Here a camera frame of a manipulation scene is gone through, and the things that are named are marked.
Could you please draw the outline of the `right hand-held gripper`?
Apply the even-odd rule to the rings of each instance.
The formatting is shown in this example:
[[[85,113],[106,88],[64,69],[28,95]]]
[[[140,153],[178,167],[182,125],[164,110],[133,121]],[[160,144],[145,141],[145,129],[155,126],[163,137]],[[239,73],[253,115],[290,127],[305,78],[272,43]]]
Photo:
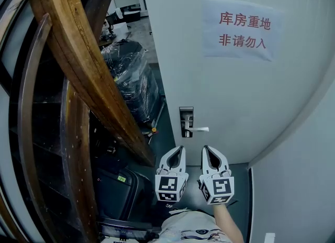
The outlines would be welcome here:
[[[214,147],[205,145],[201,168],[203,175],[199,177],[199,189],[207,205],[228,203],[235,194],[235,179],[231,176],[227,158]]]

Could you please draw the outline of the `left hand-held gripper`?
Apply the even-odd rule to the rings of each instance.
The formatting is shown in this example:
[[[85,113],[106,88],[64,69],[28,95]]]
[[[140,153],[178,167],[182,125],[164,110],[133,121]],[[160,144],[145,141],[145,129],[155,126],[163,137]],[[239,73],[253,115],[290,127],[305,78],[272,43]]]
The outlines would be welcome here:
[[[186,149],[183,146],[171,149],[161,158],[155,175],[155,193],[158,201],[175,203],[181,200],[188,180],[188,173],[185,171]]]

